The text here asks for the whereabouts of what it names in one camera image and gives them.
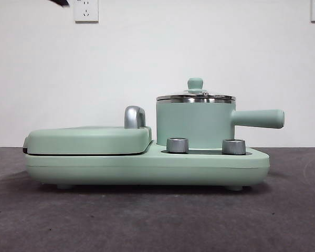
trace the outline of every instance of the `appliance base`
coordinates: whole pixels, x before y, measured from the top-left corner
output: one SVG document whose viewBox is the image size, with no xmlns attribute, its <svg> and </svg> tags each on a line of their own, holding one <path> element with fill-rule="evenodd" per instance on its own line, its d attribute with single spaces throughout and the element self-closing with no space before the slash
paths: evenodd
<svg viewBox="0 0 315 252">
<path fill-rule="evenodd" d="M 74 185 L 221 185 L 232 191 L 261 183 L 269 156 L 246 148 L 248 155 L 224 155 L 220 149 L 203 154 L 171 154 L 153 141 L 138 155 L 30 155 L 27 172 L 59 189 Z"/>
</svg>

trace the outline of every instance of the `gray floor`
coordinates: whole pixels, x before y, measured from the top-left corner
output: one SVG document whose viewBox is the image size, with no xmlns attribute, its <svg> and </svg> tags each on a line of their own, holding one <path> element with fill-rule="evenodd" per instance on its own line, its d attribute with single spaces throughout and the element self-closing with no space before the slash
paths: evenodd
<svg viewBox="0 0 315 252">
<path fill-rule="evenodd" d="M 315 251 L 315 148 L 270 154 L 265 182 L 77 186 L 31 180 L 0 148 L 0 251 Z"/>
</svg>

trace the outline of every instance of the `appliance foot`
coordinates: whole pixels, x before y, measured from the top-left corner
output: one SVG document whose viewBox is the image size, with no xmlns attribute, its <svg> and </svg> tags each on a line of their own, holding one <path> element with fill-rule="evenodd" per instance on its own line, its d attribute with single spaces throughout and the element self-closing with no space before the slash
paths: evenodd
<svg viewBox="0 0 315 252">
<path fill-rule="evenodd" d="M 241 191 L 243 189 L 242 186 L 239 186 L 239 185 L 228 185 L 228 186 L 225 186 L 226 189 L 230 190 L 230 191 Z"/>
<path fill-rule="evenodd" d="M 73 187 L 74 185 L 61 185 L 61 184 L 57 185 L 57 189 L 60 189 L 60 190 L 68 190 L 68 189 L 72 189 Z"/>
</svg>

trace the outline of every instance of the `silver knob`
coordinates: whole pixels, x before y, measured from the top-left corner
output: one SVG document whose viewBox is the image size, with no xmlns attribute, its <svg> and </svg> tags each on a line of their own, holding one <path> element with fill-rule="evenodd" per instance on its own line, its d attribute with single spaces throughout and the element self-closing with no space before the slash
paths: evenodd
<svg viewBox="0 0 315 252">
<path fill-rule="evenodd" d="M 229 155 L 245 155 L 245 140 L 242 139 L 225 139 L 222 143 L 222 152 Z"/>
<path fill-rule="evenodd" d="M 188 138 L 168 138 L 167 151 L 171 153 L 188 153 Z"/>
</svg>

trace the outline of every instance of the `metal handle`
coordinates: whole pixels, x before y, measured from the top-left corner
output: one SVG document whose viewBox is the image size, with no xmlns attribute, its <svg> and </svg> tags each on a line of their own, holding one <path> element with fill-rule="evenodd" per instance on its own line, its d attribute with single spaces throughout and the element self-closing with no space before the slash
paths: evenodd
<svg viewBox="0 0 315 252">
<path fill-rule="evenodd" d="M 125 110 L 125 129 L 138 129 L 145 126 L 145 111 L 138 106 L 128 106 Z"/>
</svg>

